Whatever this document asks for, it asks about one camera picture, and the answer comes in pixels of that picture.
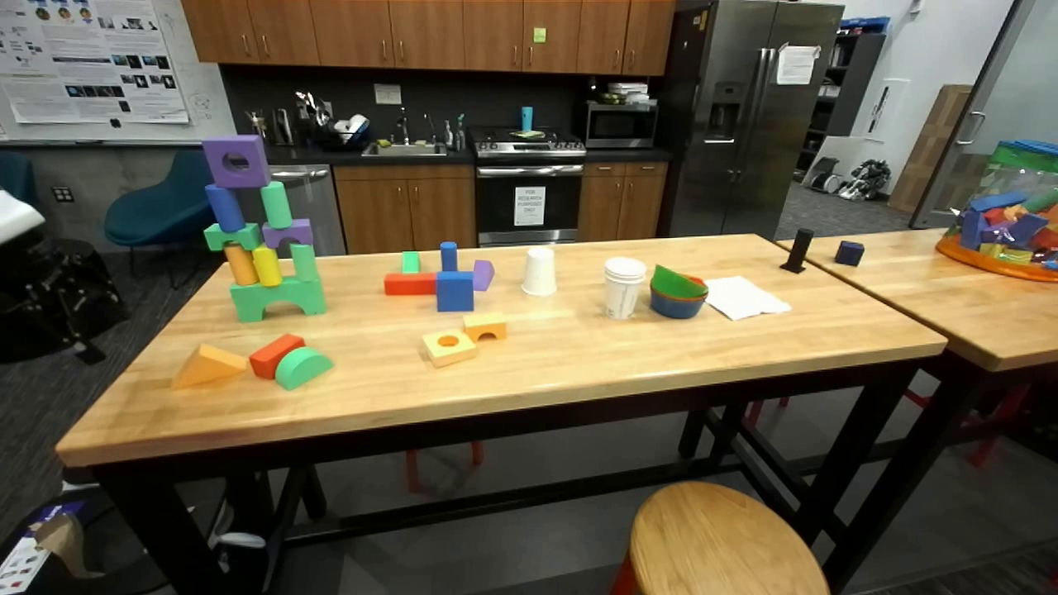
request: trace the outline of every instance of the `block tower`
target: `block tower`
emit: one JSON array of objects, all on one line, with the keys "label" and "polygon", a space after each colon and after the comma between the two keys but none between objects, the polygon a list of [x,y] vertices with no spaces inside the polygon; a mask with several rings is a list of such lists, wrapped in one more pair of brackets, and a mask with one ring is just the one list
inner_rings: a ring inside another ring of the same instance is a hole
[{"label": "block tower", "polygon": [[[230,266],[230,300],[237,321],[262,321],[270,305],[293,305],[305,314],[321,314],[326,307],[325,283],[317,270],[317,255],[312,249],[312,221],[290,214],[284,180],[269,179],[269,159],[259,135],[230,135],[201,141],[211,186],[204,198],[211,214],[204,243],[207,250],[226,250]],[[259,191],[265,206],[265,224],[243,221],[234,191]],[[290,243],[293,274],[282,274],[279,250]]]}]

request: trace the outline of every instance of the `stool seat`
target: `stool seat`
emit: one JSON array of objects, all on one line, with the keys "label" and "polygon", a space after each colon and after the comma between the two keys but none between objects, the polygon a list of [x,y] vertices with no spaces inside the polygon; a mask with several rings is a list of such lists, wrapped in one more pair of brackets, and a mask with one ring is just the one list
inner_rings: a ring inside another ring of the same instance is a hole
[{"label": "stool seat", "polygon": [[629,563],[646,595],[827,595],[799,534],[757,498],[675,481],[634,514]]}]

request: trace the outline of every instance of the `white cup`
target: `white cup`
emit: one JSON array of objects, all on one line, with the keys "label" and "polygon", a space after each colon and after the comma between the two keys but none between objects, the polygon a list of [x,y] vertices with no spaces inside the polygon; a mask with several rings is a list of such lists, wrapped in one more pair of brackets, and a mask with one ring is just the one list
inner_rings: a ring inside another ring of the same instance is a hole
[{"label": "white cup", "polygon": [[555,250],[553,249],[528,249],[525,250],[522,291],[531,298],[555,293]]},{"label": "white cup", "polygon": [[611,317],[630,317],[640,279],[647,278],[647,265],[634,256],[609,256],[600,266],[604,266],[604,311]]}]

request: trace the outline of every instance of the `microwave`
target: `microwave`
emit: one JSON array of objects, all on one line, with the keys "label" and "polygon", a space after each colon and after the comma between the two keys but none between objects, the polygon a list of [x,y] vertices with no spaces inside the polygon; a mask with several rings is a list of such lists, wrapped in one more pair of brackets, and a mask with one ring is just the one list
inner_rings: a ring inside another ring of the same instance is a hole
[{"label": "microwave", "polygon": [[650,149],[658,131],[658,103],[588,103],[585,146],[588,149]]}]

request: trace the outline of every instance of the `refrigerator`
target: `refrigerator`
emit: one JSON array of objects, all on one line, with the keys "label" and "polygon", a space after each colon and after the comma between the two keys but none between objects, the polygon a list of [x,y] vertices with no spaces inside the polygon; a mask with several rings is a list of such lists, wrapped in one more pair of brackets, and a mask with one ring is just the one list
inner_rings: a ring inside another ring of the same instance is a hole
[{"label": "refrigerator", "polygon": [[658,87],[675,149],[660,235],[763,235],[783,214],[843,7],[681,0]]}]

